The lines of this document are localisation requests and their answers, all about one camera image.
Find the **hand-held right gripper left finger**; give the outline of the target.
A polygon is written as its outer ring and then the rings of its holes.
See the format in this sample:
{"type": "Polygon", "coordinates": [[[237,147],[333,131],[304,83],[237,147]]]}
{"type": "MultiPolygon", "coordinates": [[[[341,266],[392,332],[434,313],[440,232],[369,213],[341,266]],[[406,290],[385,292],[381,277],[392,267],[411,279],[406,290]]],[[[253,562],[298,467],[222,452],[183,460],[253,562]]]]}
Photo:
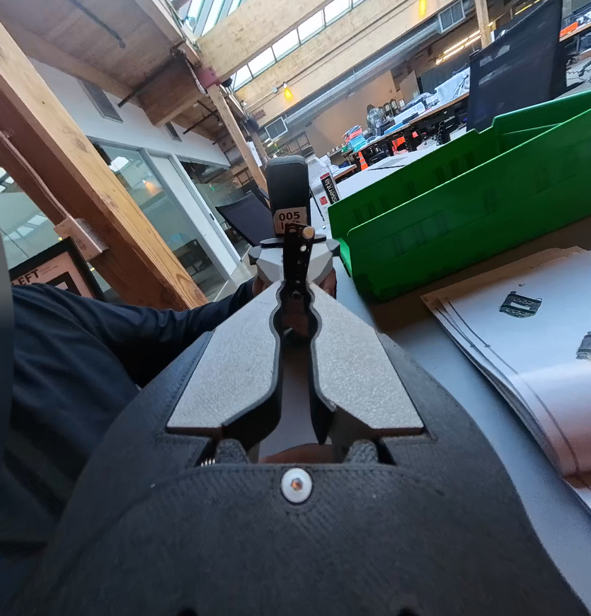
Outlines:
{"type": "Polygon", "coordinates": [[[173,434],[238,440],[256,447],[281,418],[282,282],[216,327],[168,419],[173,434]]]}

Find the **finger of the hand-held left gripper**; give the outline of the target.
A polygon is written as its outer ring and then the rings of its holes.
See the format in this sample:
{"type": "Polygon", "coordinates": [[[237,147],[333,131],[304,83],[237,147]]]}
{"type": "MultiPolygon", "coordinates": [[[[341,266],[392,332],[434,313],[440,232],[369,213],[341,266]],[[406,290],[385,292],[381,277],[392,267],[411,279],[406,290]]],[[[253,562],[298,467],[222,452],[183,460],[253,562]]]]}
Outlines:
{"type": "Polygon", "coordinates": [[[283,281],[283,242],[261,242],[255,246],[254,265],[263,284],[283,281]]]}
{"type": "Polygon", "coordinates": [[[320,285],[333,270],[333,259],[336,256],[338,256],[337,240],[313,243],[308,263],[308,282],[320,285]]]}

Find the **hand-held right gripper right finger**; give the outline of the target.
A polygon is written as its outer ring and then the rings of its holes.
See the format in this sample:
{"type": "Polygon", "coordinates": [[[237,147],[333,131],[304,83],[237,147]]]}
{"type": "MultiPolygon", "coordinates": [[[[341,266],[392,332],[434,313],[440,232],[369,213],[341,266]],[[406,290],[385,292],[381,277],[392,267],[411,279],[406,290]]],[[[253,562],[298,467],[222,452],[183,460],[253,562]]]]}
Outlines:
{"type": "Polygon", "coordinates": [[[317,285],[308,293],[310,416],[318,442],[421,434],[423,420],[374,328],[317,285]]]}

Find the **black lego beam axle assembly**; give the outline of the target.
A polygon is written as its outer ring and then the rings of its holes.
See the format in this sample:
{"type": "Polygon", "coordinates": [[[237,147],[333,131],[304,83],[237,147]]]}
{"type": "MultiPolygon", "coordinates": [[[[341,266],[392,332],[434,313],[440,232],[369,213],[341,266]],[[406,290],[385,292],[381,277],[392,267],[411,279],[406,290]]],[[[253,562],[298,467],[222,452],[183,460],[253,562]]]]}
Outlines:
{"type": "Polygon", "coordinates": [[[288,223],[283,237],[283,284],[280,291],[284,314],[307,315],[310,295],[307,274],[315,240],[313,227],[288,223]]]}

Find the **person's left forearm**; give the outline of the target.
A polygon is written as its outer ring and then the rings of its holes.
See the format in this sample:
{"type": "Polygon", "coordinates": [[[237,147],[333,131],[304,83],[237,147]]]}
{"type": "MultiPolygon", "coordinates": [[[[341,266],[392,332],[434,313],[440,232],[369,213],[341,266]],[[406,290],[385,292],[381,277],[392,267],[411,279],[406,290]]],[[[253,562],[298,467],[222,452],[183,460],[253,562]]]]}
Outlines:
{"type": "Polygon", "coordinates": [[[43,283],[12,287],[14,306],[29,310],[32,325],[52,336],[63,335],[82,357],[91,343],[100,343],[139,387],[262,290],[254,278],[223,300],[177,312],[105,303],[43,283]]]}

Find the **lego instruction booklet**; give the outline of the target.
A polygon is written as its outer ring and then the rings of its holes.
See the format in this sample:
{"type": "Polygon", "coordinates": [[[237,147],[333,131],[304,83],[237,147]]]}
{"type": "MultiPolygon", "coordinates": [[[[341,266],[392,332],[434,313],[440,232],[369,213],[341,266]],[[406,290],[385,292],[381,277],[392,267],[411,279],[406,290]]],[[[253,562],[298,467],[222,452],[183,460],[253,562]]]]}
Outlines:
{"type": "Polygon", "coordinates": [[[421,300],[591,513],[591,250],[544,250],[421,300]]]}

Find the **person's left hand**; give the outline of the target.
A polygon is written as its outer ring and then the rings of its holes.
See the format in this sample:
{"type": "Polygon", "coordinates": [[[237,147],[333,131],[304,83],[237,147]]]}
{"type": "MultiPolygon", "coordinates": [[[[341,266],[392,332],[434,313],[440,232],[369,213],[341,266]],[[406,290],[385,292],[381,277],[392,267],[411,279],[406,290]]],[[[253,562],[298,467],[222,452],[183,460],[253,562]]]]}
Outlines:
{"type": "MultiPolygon", "coordinates": [[[[337,275],[335,268],[319,283],[319,288],[325,293],[336,299],[337,297],[337,275]]],[[[253,280],[253,297],[258,296],[270,286],[258,275],[253,280]]],[[[283,331],[291,329],[296,335],[301,337],[308,336],[308,308],[304,299],[293,299],[289,295],[282,300],[282,326],[283,331]]]]}

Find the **clear water bottle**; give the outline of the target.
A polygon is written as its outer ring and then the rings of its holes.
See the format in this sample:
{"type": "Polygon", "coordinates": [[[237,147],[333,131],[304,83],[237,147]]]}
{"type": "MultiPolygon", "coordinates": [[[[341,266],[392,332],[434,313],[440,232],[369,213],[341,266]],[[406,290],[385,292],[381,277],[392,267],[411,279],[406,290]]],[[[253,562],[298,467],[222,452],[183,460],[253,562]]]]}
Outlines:
{"type": "Polygon", "coordinates": [[[305,161],[310,190],[322,218],[327,220],[328,208],[341,199],[334,177],[334,172],[338,171],[338,168],[331,164],[327,156],[318,158],[316,155],[311,155],[305,161]]]}

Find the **black chair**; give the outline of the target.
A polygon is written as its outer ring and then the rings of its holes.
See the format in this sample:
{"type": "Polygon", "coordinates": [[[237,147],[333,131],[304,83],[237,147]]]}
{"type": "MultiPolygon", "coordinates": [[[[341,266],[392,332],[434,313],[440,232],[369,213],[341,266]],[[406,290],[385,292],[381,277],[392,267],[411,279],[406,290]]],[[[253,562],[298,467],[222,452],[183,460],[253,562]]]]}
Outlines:
{"type": "Polygon", "coordinates": [[[253,192],[234,203],[217,206],[216,211],[251,246],[276,237],[270,209],[253,192]]]}

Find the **green plastic bin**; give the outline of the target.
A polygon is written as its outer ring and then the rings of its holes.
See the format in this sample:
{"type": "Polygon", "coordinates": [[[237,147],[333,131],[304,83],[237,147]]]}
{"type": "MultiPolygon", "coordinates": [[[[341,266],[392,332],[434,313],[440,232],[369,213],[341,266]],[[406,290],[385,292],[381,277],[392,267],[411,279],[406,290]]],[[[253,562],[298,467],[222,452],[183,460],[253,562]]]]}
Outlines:
{"type": "Polygon", "coordinates": [[[591,216],[591,108],[340,241],[354,286],[384,302],[591,216]]]}
{"type": "Polygon", "coordinates": [[[348,232],[365,222],[405,204],[445,182],[507,152],[519,144],[517,136],[529,140],[536,129],[548,130],[591,108],[591,89],[561,97],[493,119],[483,131],[472,129],[447,144],[429,148],[406,165],[394,168],[380,179],[375,170],[363,172],[368,181],[352,195],[330,206],[332,237],[346,242],[348,232]]]}

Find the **person's torso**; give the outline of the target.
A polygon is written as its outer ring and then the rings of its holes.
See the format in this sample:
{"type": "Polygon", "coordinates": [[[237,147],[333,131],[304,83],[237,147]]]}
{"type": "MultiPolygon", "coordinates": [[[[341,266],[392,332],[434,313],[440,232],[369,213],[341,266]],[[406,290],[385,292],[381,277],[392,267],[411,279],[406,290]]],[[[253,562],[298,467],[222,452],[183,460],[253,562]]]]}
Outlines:
{"type": "Polygon", "coordinates": [[[42,556],[92,451],[137,391],[120,365],[15,361],[0,469],[0,614],[42,556]]]}

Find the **framed marker sign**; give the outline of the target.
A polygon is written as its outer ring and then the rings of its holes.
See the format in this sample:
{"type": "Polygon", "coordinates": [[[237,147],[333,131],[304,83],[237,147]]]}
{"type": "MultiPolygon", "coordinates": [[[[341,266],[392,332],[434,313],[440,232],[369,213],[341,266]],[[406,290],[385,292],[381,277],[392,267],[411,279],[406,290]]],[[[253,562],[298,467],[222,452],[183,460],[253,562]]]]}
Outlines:
{"type": "Polygon", "coordinates": [[[65,238],[8,270],[12,285],[42,283],[77,296],[105,301],[105,295],[75,242],[65,238]]]}

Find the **black monitor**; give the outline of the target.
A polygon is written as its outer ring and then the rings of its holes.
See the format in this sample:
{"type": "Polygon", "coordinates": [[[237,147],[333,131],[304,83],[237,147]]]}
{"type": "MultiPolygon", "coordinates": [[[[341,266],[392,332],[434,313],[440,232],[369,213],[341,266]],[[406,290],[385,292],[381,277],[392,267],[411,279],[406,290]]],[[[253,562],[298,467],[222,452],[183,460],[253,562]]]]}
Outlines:
{"type": "Polygon", "coordinates": [[[470,56],[467,131],[481,132],[497,116],[548,102],[567,90],[561,10],[561,1],[542,2],[470,56]]]}

